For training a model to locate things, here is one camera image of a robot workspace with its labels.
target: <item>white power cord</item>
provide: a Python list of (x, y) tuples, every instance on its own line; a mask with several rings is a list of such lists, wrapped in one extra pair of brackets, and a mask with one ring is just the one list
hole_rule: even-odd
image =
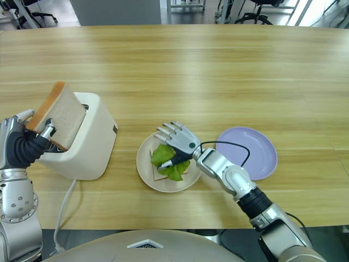
[(76, 179), (73, 180), (73, 182), (71, 183), (68, 191), (66, 192), (65, 196), (64, 196), (64, 199), (63, 199), (63, 202), (62, 202), (62, 205), (61, 205), (61, 210), (59, 212), (59, 215), (58, 215), (58, 219), (57, 219), (57, 225), (56, 225), (56, 228), (55, 228), (55, 232), (53, 233), (53, 241), (55, 243), (55, 250), (50, 254), (51, 255), (54, 255), (54, 254), (59, 254), (59, 253), (63, 253), (65, 251), (65, 248), (58, 242), (57, 240), (57, 235), (58, 235), (58, 231), (59, 231), (59, 227), (61, 226), (61, 220), (62, 220), (62, 215), (64, 213), (64, 209), (65, 209), (65, 206), (67, 204), (67, 201), (76, 185)]

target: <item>black cable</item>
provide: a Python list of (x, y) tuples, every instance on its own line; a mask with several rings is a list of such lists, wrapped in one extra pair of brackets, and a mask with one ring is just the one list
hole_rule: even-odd
[(246, 261), (242, 255), (235, 253), (234, 251), (231, 251), (229, 248), (227, 248), (227, 246), (223, 243), (222, 241), (222, 236), (224, 234), (224, 232), (226, 231), (226, 229), (224, 229), (221, 233), (220, 233), (220, 244), (222, 245), (222, 247), (224, 247), (226, 250), (229, 250), (231, 253), (233, 253), (234, 255), (236, 255), (237, 257), (241, 258), (242, 260)]
[(302, 225), (302, 227), (303, 227), (303, 229), (305, 231), (306, 236), (309, 238), (309, 241), (312, 244), (312, 240), (310, 238), (310, 234), (309, 234), (308, 230), (306, 229), (306, 226), (304, 225), (304, 223), (298, 217), (296, 217), (295, 215), (287, 213), (287, 212), (285, 212), (285, 213), (286, 213), (286, 215), (288, 215), (290, 217), (293, 217), (295, 220), (297, 220)]
[(246, 163), (246, 161), (249, 159), (249, 157), (250, 157), (250, 155), (251, 155), (250, 150), (249, 150), (247, 147), (245, 147), (245, 146), (243, 146), (243, 145), (239, 145), (239, 144), (237, 144), (237, 143), (232, 143), (232, 142), (227, 142), (227, 141), (206, 141), (206, 142), (202, 142), (202, 143), (200, 144), (201, 153), (202, 153), (202, 145), (204, 145), (204, 144), (213, 144), (213, 143), (229, 144), (229, 145), (239, 146), (239, 147), (242, 147), (242, 148), (246, 149), (246, 151), (247, 151), (247, 156), (246, 156), (244, 162), (242, 162), (241, 166), (244, 166), (244, 164)]

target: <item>beige plate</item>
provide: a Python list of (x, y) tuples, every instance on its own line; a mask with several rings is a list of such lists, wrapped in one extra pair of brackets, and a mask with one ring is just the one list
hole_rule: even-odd
[(196, 167), (194, 160), (190, 161), (187, 174), (182, 175), (183, 181), (173, 181), (170, 179), (154, 180), (153, 164), (151, 163), (150, 148), (157, 148), (161, 141), (149, 136), (140, 146), (137, 153), (136, 165), (137, 171), (143, 181), (151, 188), (165, 193), (174, 193), (187, 189), (194, 184), (200, 177), (200, 169)]

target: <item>office chair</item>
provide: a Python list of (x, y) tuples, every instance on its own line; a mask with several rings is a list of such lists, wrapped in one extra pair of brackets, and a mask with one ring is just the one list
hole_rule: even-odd
[(241, 19), (235, 21), (235, 23), (244, 23), (244, 21), (255, 20), (255, 23), (261, 21), (263, 24), (272, 25), (272, 23), (268, 20), (266, 15), (261, 15), (262, 6), (264, 4), (271, 4), (274, 7), (278, 7), (284, 0), (251, 0), (256, 5), (258, 5), (257, 13), (245, 13)]
[[(26, 12), (31, 16), (31, 18), (35, 21), (35, 23), (37, 23), (37, 25), (39, 27), (42, 28), (43, 26), (35, 19), (35, 17), (37, 17), (37, 16), (40, 16), (42, 19), (44, 19), (45, 16), (50, 16), (50, 17), (52, 17), (52, 19), (55, 23), (58, 23), (58, 20), (52, 14), (41, 13), (41, 12), (31, 12), (29, 10), (28, 6), (31, 4), (37, 3), (38, 1), (39, 0), (22, 0), (21, 3), (23, 4)], [(8, 11), (10, 9), (16, 9), (15, 15), (18, 16), (18, 14), (19, 14), (18, 7), (13, 2), (13, 0), (5, 0), (5, 1), (0, 0), (0, 5), (5, 11)], [(24, 16), (21, 16), (20, 18), (18, 18), (19, 26), (17, 26), (17, 29), (22, 28), (22, 26), (25, 22), (27, 22), (27, 19)]]

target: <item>power cord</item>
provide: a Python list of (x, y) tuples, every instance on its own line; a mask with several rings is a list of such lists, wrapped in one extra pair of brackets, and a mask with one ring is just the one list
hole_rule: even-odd
[(58, 215), (55, 232), (53, 233), (53, 241), (55, 243), (55, 250), (51, 252), (50, 256), (57, 254), (57, 253), (58, 254), (63, 253), (65, 251), (65, 248), (58, 242), (57, 235), (58, 235), (59, 227), (61, 226), (61, 220), (62, 220), (62, 215), (63, 215), (64, 210), (65, 210), (65, 206), (66, 206), (68, 199), (69, 199), (69, 197), (70, 197), (70, 195), (71, 195), (71, 193), (76, 185), (76, 181), (77, 181), (76, 179), (73, 180), (68, 191), (66, 192), (66, 194), (64, 196), (64, 199), (63, 199), (63, 202), (61, 205), (61, 210), (60, 210), (59, 215)]
[(237, 144), (237, 143), (232, 143), (232, 142), (227, 142), (227, 141), (206, 141), (206, 142), (202, 142), (199, 147), (200, 147), (200, 150), (201, 150), (201, 153), (203, 152), (202, 150), (202, 145), (204, 144), (213, 144), (213, 143), (217, 143), (217, 144), (229, 144), (229, 145), (233, 145), (233, 146), (238, 146), (238, 147), (242, 147), (243, 149), (245, 149), (247, 151), (247, 156), (245, 158), (245, 160), (242, 162), (241, 166), (244, 166), (244, 164), (246, 163), (246, 161), (249, 159), (250, 155), (251, 155), (251, 152), (250, 150), (243, 146), (243, 145), (240, 145), (240, 144)]
[(310, 238), (310, 234), (309, 234), (308, 230), (306, 229), (306, 226), (304, 225), (304, 223), (303, 223), (298, 217), (296, 217), (295, 215), (290, 214), (290, 213), (287, 213), (287, 212), (285, 212), (285, 213), (286, 213), (286, 215), (288, 215), (288, 216), (290, 216), (290, 217), (293, 217), (295, 220), (298, 221), (299, 224), (302, 225), (302, 228), (303, 228), (303, 230), (304, 230), (306, 236), (309, 238), (309, 241), (310, 241), (310, 243), (312, 244), (312, 240), (311, 240), (311, 238)]

